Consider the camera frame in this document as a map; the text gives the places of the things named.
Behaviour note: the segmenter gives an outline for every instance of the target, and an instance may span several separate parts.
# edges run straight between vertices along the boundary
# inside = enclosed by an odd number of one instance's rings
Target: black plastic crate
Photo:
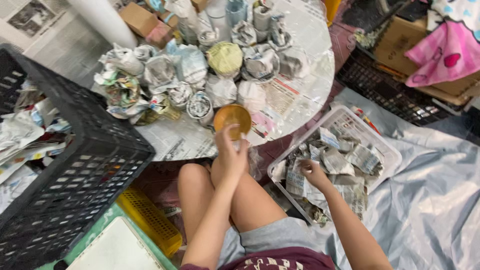
[[[377,69],[372,55],[359,46],[352,51],[338,71],[336,79],[387,111],[417,126],[436,122],[451,115],[431,96],[408,87],[394,80],[392,75]]]
[[[0,46],[0,91],[35,82],[75,139],[0,215],[0,269],[33,269],[62,258],[155,155],[88,89]]]

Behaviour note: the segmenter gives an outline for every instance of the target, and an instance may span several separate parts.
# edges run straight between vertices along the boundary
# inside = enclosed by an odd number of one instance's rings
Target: hand
[[[320,165],[312,160],[301,161],[301,172],[307,177],[308,182],[318,188],[320,192],[325,193],[328,188],[333,187]]]
[[[240,139],[240,150],[237,151],[230,139],[230,130],[239,126],[239,124],[224,126],[215,136],[218,148],[218,161],[222,167],[223,178],[238,180],[248,166],[248,141],[244,138]]]

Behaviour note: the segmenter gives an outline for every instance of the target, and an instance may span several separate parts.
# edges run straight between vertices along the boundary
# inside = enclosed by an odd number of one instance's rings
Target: maroon shirt
[[[284,247],[250,253],[220,270],[335,270],[332,258],[306,247]],[[180,270],[208,270],[208,268],[186,264]]]

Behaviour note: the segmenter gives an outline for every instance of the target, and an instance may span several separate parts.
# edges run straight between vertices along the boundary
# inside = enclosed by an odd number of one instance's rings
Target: yellow plastic basket
[[[129,186],[117,199],[117,204],[135,224],[171,258],[182,244],[180,232],[137,187]]]

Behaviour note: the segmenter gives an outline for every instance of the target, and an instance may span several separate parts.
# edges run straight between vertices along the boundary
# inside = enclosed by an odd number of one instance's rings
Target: blue wrapped object
[[[245,0],[228,0],[225,8],[228,25],[233,28],[240,21],[247,21],[248,3]]]

